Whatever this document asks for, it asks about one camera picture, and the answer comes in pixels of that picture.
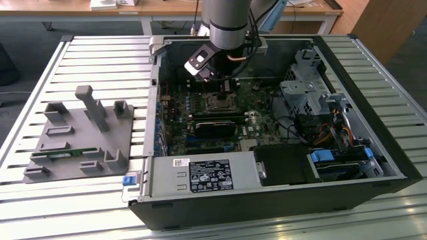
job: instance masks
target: table leg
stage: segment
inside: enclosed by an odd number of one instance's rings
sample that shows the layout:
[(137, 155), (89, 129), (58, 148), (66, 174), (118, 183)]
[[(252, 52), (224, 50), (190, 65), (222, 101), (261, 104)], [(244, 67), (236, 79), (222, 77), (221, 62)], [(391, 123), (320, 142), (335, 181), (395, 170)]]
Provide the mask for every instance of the table leg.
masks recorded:
[(41, 23), (42, 23), (42, 26), (44, 26), (46, 31), (52, 31), (53, 30), (50, 21), (42, 21)]
[(152, 31), (152, 20), (146, 17), (140, 18), (141, 31), (144, 35), (153, 35)]
[(321, 23), (321, 26), (319, 28), (317, 34), (329, 34), (335, 21), (336, 21), (337, 15), (329, 15), (325, 17), (325, 20)]

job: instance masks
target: yellow wire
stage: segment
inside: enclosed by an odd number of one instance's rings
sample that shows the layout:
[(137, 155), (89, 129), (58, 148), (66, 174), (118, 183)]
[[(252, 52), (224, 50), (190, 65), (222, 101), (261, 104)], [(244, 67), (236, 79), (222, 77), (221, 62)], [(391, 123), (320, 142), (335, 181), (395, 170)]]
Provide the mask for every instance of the yellow wire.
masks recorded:
[(349, 145), (351, 145), (351, 144), (352, 144), (352, 139), (351, 139), (351, 137), (349, 137), (349, 130), (348, 130), (348, 128), (347, 128), (347, 127), (343, 127), (341, 129), (344, 129), (344, 130), (345, 130), (345, 132), (347, 132), (348, 143), (349, 143)]
[(315, 145), (319, 145), (320, 143), (323, 143), (325, 140), (328, 140), (328, 138), (332, 136), (332, 134), (329, 133), (328, 135), (325, 135), (324, 138), (321, 138)]

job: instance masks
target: white box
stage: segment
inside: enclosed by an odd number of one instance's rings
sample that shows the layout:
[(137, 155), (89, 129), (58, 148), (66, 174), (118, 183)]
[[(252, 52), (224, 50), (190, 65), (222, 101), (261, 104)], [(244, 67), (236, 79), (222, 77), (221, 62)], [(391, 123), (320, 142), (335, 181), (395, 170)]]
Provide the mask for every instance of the white box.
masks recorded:
[(138, 0), (116, 0), (118, 5), (134, 6)]
[(117, 3), (114, 0), (90, 0), (89, 7), (90, 11), (116, 9)]

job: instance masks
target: sticker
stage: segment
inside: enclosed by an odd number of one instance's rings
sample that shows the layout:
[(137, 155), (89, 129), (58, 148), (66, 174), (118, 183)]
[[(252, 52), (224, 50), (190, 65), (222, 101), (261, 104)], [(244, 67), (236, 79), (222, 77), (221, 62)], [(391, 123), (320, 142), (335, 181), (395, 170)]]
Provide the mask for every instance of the sticker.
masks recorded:
[(58, 158), (68, 158), (70, 157), (72, 155), (69, 153), (62, 153), (62, 154), (53, 154), (53, 155), (49, 155), (48, 158), (49, 159), (58, 159)]
[(233, 189), (228, 159), (194, 162), (189, 162), (188, 159), (186, 164), (189, 164), (189, 189), (193, 193)]
[(186, 167), (189, 163), (189, 158), (173, 159), (173, 167)]
[(136, 14), (138, 14), (138, 12), (137, 11), (120, 11), (118, 14), (136, 15)]

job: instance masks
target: barcode sticker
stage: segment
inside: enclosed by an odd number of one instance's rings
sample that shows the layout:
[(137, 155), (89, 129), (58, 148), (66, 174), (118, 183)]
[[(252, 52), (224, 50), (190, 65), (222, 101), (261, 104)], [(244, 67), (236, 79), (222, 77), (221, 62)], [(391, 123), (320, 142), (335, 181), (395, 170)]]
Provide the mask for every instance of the barcode sticker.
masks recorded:
[(189, 158), (173, 159), (173, 167), (188, 167)]

